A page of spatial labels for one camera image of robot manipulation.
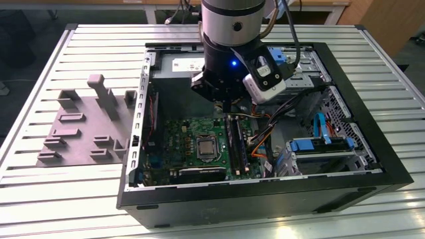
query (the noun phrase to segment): sticker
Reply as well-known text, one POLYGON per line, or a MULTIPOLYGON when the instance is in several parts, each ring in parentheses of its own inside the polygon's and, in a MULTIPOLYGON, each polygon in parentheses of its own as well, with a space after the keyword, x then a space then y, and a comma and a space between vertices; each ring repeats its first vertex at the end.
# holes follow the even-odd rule
POLYGON ((267 170, 268 170, 270 172, 272 172, 274 166, 272 166, 272 164, 271 164, 268 161, 264 163, 264 167, 267 168, 267 170))
POLYGON ((262 77, 266 77, 268 74, 272 73, 271 68, 270 68, 268 65, 262 66, 262 67, 258 69, 258 72, 259 72, 259 74, 260 74, 262 77))
POLYGON ((176 58, 174 60, 174 72, 202 71, 204 58, 176 58))
POLYGON ((123 0, 123 3, 142 3, 140 0, 123 0))

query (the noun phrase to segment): slotted aluminum table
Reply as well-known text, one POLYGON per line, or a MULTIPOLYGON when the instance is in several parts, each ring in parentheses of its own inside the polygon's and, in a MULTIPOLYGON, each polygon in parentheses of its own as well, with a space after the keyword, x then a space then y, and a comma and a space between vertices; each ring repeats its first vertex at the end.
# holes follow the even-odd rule
MULTIPOLYGON (((62 89, 95 96, 86 83, 104 74, 114 94, 139 85, 147 42, 199 39, 196 25, 79 25, 66 30, 0 149, 0 237, 422 238, 425 232, 425 100, 370 33, 354 26, 298 26, 302 41, 327 42, 415 183, 358 206, 210 226, 147 230, 116 209, 120 164, 37 168, 62 89)), ((266 41, 292 41, 276 26, 266 41)))

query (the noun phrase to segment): wooden cabinet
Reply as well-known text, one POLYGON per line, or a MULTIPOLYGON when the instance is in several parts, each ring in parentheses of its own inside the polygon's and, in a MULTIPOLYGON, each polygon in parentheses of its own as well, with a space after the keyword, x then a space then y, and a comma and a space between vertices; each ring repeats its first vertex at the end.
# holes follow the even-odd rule
POLYGON ((339 24, 362 24, 391 56, 425 22, 425 0, 352 0, 339 24))

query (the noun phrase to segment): ram slot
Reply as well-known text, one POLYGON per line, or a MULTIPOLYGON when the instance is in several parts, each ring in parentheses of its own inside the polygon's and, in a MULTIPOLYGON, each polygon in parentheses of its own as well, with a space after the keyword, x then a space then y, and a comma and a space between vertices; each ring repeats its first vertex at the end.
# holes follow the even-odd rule
POLYGON ((242 136, 238 119, 228 116, 224 118, 227 144, 231 157, 232 173, 240 175, 250 170, 246 144, 242 136))

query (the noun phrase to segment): motherboard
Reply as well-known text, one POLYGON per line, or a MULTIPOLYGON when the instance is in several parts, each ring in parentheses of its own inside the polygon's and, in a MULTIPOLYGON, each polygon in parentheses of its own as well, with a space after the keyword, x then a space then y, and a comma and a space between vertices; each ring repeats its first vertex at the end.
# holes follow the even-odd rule
POLYGON ((151 154, 152 183, 168 185, 178 174, 224 175, 227 180, 260 178, 258 158, 251 158, 246 148, 247 140, 254 135, 248 118, 238 118, 242 144, 232 145, 227 130, 227 118, 179 119, 166 122, 163 151, 151 154), (235 169, 232 151, 244 149, 247 165, 243 171, 235 169))

